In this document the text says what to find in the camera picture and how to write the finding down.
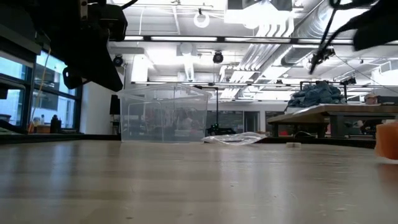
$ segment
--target fluorescent light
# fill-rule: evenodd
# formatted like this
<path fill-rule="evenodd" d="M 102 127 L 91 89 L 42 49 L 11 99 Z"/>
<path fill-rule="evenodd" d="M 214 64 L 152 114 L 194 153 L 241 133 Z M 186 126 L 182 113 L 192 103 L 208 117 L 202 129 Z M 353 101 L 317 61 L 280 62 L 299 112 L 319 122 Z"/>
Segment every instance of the fluorescent light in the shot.
<path fill-rule="evenodd" d="M 289 38 L 272 37 L 225 37 L 226 42 L 265 42 L 265 43 L 289 43 Z"/>
<path fill-rule="evenodd" d="M 124 40 L 144 40 L 143 36 L 125 36 Z"/>
<path fill-rule="evenodd" d="M 391 41 L 391 42 L 387 43 L 386 45 L 398 45 L 398 40 Z"/>
<path fill-rule="evenodd" d="M 203 82 L 186 82 L 186 83 L 182 83 L 185 85 L 208 85 L 208 83 L 203 83 Z"/>
<path fill-rule="evenodd" d="M 145 84 L 145 85 L 159 85 L 159 84 L 166 84 L 167 82 L 134 82 L 134 84 Z"/>
<path fill-rule="evenodd" d="M 333 45 L 333 44 L 349 44 L 349 45 L 351 45 L 351 44 L 353 44 L 354 42 L 353 42 L 353 40 L 345 40 L 345 39 L 335 39 L 335 40 L 332 40 L 331 41 L 331 45 Z"/>
<path fill-rule="evenodd" d="M 197 41 L 197 42 L 216 42 L 217 37 L 150 37 L 153 41 Z"/>
<path fill-rule="evenodd" d="M 316 44 L 293 45 L 293 48 L 304 48 L 304 49 L 313 48 L 313 49 L 318 49 L 318 48 L 319 48 L 319 45 L 316 45 Z"/>
<path fill-rule="evenodd" d="M 253 83 L 252 86 L 268 86 L 268 87 L 299 87 L 300 84 L 257 84 Z"/>
<path fill-rule="evenodd" d="M 247 86 L 248 84 L 246 84 L 246 83 L 215 83 L 215 85 L 221 85 L 221 86 Z"/>
<path fill-rule="evenodd" d="M 299 39 L 297 43 L 300 44 L 319 44 L 321 42 L 320 39 Z"/>

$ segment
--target orange object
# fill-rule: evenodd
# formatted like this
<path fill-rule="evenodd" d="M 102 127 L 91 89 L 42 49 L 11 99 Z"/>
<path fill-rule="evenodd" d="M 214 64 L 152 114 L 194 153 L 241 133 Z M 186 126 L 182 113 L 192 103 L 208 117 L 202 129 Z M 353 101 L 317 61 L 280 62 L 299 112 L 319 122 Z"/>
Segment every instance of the orange object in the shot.
<path fill-rule="evenodd" d="M 376 155 L 398 160 L 398 122 L 376 126 Z"/>

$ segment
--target workbench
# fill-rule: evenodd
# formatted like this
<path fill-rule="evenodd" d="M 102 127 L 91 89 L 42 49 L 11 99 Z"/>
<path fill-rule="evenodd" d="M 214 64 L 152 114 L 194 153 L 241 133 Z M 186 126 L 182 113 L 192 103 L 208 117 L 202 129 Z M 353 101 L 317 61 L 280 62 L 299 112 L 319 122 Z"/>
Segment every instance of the workbench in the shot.
<path fill-rule="evenodd" d="M 395 224 L 371 149 L 67 141 L 0 146 L 0 223 Z"/>
<path fill-rule="evenodd" d="M 269 118 L 274 137 L 279 135 L 280 124 L 318 125 L 318 138 L 325 137 L 325 130 L 330 124 L 333 138 L 345 136 L 345 121 L 359 121 L 366 119 L 395 119 L 398 106 L 389 105 L 318 105 L 304 108 L 290 114 Z"/>

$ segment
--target white pillar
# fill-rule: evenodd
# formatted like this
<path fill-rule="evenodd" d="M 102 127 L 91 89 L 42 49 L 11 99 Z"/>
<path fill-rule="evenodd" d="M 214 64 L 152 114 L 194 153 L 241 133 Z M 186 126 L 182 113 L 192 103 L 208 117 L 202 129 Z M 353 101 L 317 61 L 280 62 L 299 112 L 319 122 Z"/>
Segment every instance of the white pillar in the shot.
<path fill-rule="evenodd" d="M 266 131 L 266 111 L 260 110 L 260 131 Z"/>

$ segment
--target bottle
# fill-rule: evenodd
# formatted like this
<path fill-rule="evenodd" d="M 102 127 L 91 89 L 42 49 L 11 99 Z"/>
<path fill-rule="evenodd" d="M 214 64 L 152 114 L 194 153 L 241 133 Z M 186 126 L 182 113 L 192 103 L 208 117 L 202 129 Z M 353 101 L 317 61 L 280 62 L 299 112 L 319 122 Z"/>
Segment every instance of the bottle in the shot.
<path fill-rule="evenodd" d="M 50 133 L 58 133 L 60 130 L 60 121 L 58 120 L 57 115 L 54 115 L 51 119 L 50 125 Z"/>

